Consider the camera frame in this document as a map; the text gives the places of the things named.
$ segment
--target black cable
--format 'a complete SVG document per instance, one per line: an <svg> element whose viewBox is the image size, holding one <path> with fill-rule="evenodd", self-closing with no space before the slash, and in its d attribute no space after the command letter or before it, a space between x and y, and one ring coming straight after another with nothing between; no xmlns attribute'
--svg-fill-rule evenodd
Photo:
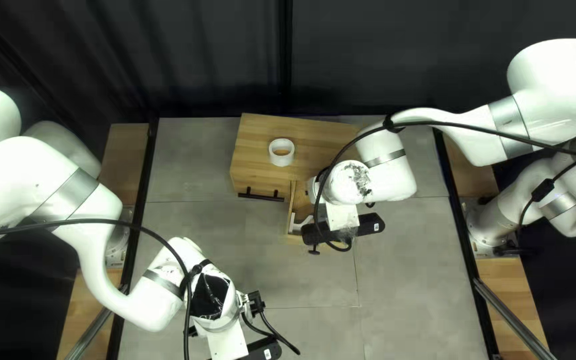
<svg viewBox="0 0 576 360"><path fill-rule="evenodd" d="M133 230L140 231L142 233L150 235L153 239L160 242L168 251L172 253L175 257L175 260L179 263L181 267L181 271L184 273L184 276L188 276L188 269L184 265L184 262L181 260L181 257L177 253L177 251L172 248L172 246L159 234L155 233L154 231L140 225L135 225L130 222L125 222L121 220L111 220L111 219L104 219L104 218L84 218L84 219L70 219L70 220L60 220L60 221L52 221L52 222L43 222L41 224L30 224L30 225L20 225L15 227L9 227L7 229L0 229L0 235L5 234L12 234L18 233L20 231L30 231L30 230L37 230L37 229L45 229L48 227L56 227L62 225L75 225L75 224L108 224L108 225L123 225L128 226ZM186 309L186 317L184 320L184 360L189 360L190 356L188 353L188 328L190 326L190 300L193 298L193 292L191 290L190 283L191 281L186 282L188 285L186 286L186 293L187 299L186 303L188 304L188 308Z"/></svg>
<svg viewBox="0 0 576 360"><path fill-rule="evenodd" d="M564 169L560 171L557 175L555 175L555 177L553 177L552 180L556 181L558 178L562 177L565 173L570 171L570 169L572 169L573 167L576 167L576 160L572 162L572 164L570 164L569 166L564 167Z"/></svg>
<svg viewBox="0 0 576 360"><path fill-rule="evenodd" d="M551 150L555 150L557 152L562 152L564 154L568 154L568 155L575 155L576 156L576 151L575 150L570 150L570 149L564 149L561 146L556 146L556 145L551 145L549 143L543 143L543 142L539 142L536 140L532 140L532 139L528 139L528 138L523 138L519 135L513 135L513 134L507 134L507 133L501 133L499 131L496 130L492 130L492 129L487 129L485 127L479 127L479 126L472 126L472 125L466 125L466 124L460 124L458 122L443 122L443 121L434 121L434 120L420 120L420 121L408 121L408 122L397 122L397 123L392 123L392 121L390 123L387 123L387 125L385 126L385 128L389 131L393 131L395 132L396 130L398 130L401 127L406 127L406 126L416 126L416 125L428 125L428 126L450 126L450 127L460 127L462 129L468 129L468 130L473 130L473 131L478 131L480 133L486 133L486 134L491 134L491 135L498 135L501 136L503 138L508 138L511 140L515 140L518 142L523 142L523 143L527 143L530 145L534 145L534 146L539 146L539 147L543 147L545 149L551 149Z"/></svg>
<svg viewBox="0 0 576 360"><path fill-rule="evenodd" d="M526 216L526 211L528 211L528 208L530 208L530 205L532 205L534 201L532 199L528 200L528 203L526 204L526 206L524 206L524 209L522 210L522 214L521 216L519 216L519 225L517 226L517 243L519 243L519 237L522 234L522 224L524 223L524 217Z"/></svg>
<svg viewBox="0 0 576 360"><path fill-rule="evenodd" d="M247 317L246 317L245 314L241 314L241 319L244 320L244 323L250 328L250 330L252 330L252 331L254 331L254 332L258 333L258 334L261 334L261 335L263 335L263 336L269 336L269 337L271 337L271 338L273 338L273 339L276 338L276 336L275 336L274 334L271 334L271 333L269 333L269 332L266 332L266 331L263 331L263 330L261 330L261 329L256 328L253 324L251 324L251 323L248 321L248 319L247 319Z"/></svg>
<svg viewBox="0 0 576 360"><path fill-rule="evenodd" d="M301 355L301 352L299 351L299 349L297 347L295 347L288 340L286 340L279 332L277 332L277 330L275 330L274 327L272 327L270 325L270 323L268 323L268 320L266 319L266 315L264 315L263 312L259 313L259 315L261 316L261 321L263 321L264 324L266 325L266 327L268 328L268 330L270 330L275 335L277 340L283 342L287 347L289 347L292 350L293 353L295 353L297 355Z"/></svg>

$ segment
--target silver joint ring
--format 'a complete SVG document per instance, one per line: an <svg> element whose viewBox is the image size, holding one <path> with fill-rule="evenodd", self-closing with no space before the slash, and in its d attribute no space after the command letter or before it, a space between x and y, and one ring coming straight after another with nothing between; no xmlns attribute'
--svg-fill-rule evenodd
<svg viewBox="0 0 576 360"><path fill-rule="evenodd" d="M364 162L364 164L367 167L371 168L371 167L375 167L375 166L383 164L383 163L387 163L390 160L399 159L400 157L405 156L405 155L406 155L406 151L404 149L399 149L399 150L393 151L389 154L378 156L375 159L368 160L368 161Z"/></svg>

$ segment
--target white ring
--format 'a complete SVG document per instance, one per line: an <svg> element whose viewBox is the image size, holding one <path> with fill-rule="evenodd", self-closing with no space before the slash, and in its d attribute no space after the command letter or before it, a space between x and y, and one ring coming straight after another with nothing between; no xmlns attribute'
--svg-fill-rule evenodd
<svg viewBox="0 0 576 360"><path fill-rule="evenodd" d="M284 150L288 151L286 155L277 155L275 151ZM294 144L288 139L274 139L268 145L268 153L270 155L270 162L278 167L286 167L294 160Z"/></svg>

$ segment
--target black backdrop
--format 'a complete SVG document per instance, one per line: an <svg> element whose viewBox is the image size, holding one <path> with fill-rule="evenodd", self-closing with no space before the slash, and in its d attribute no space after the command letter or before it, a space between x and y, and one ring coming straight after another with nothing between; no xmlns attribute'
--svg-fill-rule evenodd
<svg viewBox="0 0 576 360"><path fill-rule="evenodd" d="M508 95L519 50L562 37L576 37L576 1L0 0L0 89L24 128L57 121L101 157L110 124L146 122L151 111L469 110ZM516 176L498 173L502 183ZM556 238L548 231L537 224L525 236L544 246ZM0 350L54 358L76 257L51 241L0 244L0 328L10 330ZM557 293L548 274L576 281L576 269L552 271L576 251L557 244L526 259L526 271L551 348L576 359L576 297L548 303Z"/></svg>

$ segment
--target drawer handle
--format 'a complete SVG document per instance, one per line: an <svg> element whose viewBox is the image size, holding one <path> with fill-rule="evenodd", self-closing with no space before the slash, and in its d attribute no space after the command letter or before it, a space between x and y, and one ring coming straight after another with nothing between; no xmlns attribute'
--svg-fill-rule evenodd
<svg viewBox="0 0 576 360"><path fill-rule="evenodd" d="M283 197L279 197L277 195L279 195L279 190L275 190L275 195L274 196L266 196L266 195L256 195L253 193L250 193L251 189L250 186L246 188L246 193L237 193L238 197L247 197L249 199L257 199L257 200L269 200L269 201L279 201L279 202L284 202L284 198Z"/></svg>

